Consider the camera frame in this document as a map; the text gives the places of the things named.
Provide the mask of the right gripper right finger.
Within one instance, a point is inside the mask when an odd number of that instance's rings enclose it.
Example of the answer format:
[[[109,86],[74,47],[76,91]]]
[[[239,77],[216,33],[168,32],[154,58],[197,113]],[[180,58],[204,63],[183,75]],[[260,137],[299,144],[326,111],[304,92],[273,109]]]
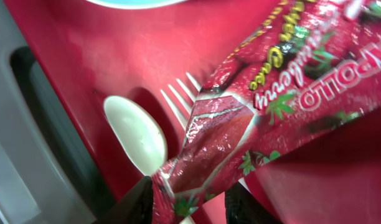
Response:
[[[225,191],[227,224],[281,224],[239,182]]]

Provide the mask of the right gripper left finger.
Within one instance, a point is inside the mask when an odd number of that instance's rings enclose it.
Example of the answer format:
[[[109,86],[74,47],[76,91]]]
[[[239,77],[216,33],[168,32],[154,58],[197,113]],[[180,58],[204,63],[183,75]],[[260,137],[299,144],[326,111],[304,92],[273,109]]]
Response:
[[[111,210],[93,224],[152,224],[153,187],[144,176]]]

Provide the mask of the red snack wrapper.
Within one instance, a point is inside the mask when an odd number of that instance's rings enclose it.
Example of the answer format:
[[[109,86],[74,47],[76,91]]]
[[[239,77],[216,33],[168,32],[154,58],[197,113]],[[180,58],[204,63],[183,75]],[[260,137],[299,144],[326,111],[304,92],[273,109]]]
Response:
[[[181,153],[151,177],[153,223],[379,107],[381,1],[279,2],[200,88]]]

